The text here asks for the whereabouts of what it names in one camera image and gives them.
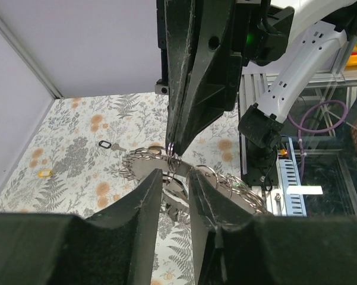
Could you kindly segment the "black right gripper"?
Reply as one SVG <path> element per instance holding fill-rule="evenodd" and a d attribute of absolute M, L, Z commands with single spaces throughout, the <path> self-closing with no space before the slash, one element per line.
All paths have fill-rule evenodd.
<path fill-rule="evenodd" d="M 233 108 L 244 67 L 286 51 L 294 7 L 272 1 L 157 1 L 162 74 L 169 96 L 166 143 L 186 152 L 194 138 Z"/>

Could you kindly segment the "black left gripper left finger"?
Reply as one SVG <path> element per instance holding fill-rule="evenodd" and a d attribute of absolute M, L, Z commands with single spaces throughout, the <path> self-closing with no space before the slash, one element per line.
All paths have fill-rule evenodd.
<path fill-rule="evenodd" d="M 149 284 L 162 177 L 85 219 L 0 213 L 0 284 Z"/>

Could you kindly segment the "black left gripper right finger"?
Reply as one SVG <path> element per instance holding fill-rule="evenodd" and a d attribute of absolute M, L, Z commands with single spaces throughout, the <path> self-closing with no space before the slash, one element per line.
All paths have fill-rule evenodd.
<path fill-rule="evenodd" d="M 190 182 L 196 284 L 357 284 L 357 216 L 253 215 Z"/>

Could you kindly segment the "large metal keyring with keys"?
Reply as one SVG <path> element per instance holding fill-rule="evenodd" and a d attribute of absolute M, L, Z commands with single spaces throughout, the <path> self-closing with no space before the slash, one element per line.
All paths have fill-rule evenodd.
<path fill-rule="evenodd" d="M 122 158 L 120 175 L 128 180 L 142 182 L 155 169 L 162 171 L 163 211 L 171 217 L 189 213 L 190 180 L 199 174 L 211 189 L 254 215 L 270 215 L 263 198 L 241 178 L 230 173 L 221 174 L 204 164 L 192 165 L 171 157 L 158 145 L 131 150 Z"/>

